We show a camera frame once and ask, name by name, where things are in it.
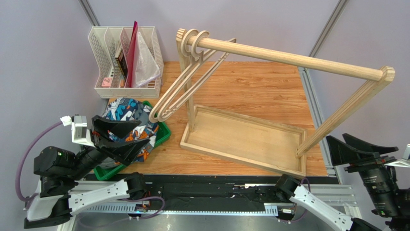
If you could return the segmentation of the grey shorts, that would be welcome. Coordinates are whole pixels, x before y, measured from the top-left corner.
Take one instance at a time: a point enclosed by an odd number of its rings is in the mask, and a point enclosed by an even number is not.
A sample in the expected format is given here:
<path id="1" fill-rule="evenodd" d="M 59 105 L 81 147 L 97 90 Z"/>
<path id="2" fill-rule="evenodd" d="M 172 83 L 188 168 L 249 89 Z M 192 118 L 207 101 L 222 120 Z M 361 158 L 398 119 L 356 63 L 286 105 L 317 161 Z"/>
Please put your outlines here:
<path id="1" fill-rule="evenodd" d="M 106 158 L 105 160 L 103 160 L 100 164 L 98 164 L 99 167 L 103 168 L 103 169 L 111 169 L 111 168 L 115 168 L 118 165 L 121 165 L 120 162 L 111 159 L 111 158 Z"/>

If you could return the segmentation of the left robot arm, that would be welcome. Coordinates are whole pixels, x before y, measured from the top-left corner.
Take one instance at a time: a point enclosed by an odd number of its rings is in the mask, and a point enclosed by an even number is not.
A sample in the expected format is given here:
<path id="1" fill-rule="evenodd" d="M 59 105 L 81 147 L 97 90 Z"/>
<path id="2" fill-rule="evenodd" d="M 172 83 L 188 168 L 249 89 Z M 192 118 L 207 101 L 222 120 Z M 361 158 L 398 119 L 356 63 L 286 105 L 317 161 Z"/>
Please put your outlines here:
<path id="1" fill-rule="evenodd" d="M 114 200 L 139 200 L 147 193 L 140 173 L 119 180 L 111 185 L 83 193 L 74 193 L 97 165 L 111 158 L 123 165 L 130 165 L 149 139 L 114 142 L 111 135 L 125 136 L 140 125 L 139 120 L 114 121 L 94 116 L 92 126 L 87 126 L 85 116 L 65 116 L 61 123 L 71 127 L 72 142 L 84 145 L 78 153 L 49 146 L 34 159 L 34 174 L 39 176 L 34 195 L 26 198 L 26 229 L 58 226 L 73 216 L 96 205 Z"/>

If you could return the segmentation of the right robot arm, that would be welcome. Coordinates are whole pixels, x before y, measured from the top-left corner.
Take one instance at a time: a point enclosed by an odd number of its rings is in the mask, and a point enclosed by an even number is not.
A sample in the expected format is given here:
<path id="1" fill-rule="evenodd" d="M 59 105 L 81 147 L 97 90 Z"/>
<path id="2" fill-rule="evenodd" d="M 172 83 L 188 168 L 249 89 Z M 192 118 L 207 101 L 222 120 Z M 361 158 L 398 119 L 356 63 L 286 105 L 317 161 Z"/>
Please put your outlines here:
<path id="1" fill-rule="evenodd" d="M 358 173 L 373 203 L 371 212 L 382 218 L 388 231 L 410 229 L 410 191 L 397 185 L 396 167 L 410 166 L 410 148 L 407 146 L 401 159 L 388 156 L 398 151 L 397 147 L 385 147 L 363 141 L 350 134 L 343 134 L 341 141 L 327 136 L 333 166 L 345 165 L 348 173 Z M 378 228 L 359 218 L 355 207 L 358 199 L 345 192 L 340 202 L 330 203 L 329 198 L 318 198 L 290 175 L 283 174 L 274 186 L 273 195 L 283 202 L 292 202 L 303 207 L 335 231 L 376 231 Z"/>

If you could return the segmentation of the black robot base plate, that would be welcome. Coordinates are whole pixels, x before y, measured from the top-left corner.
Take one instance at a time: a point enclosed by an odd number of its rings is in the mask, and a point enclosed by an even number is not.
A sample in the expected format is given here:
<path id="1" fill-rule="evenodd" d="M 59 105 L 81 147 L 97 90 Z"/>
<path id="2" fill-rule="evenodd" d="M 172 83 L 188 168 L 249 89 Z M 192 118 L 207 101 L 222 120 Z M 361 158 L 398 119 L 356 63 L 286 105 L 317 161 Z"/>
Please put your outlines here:
<path id="1" fill-rule="evenodd" d="M 133 174 L 119 174 L 99 181 L 88 174 L 73 192 L 87 192 L 111 185 Z M 280 176 L 158 175 L 145 174 L 145 195 L 165 200 L 164 212 L 265 212 L 264 204 L 288 206 L 275 189 Z M 338 184 L 336 178 L 308 177 L 311 192 L 335 207 L 355 207 L 357 201 L 350 185 Z"/>

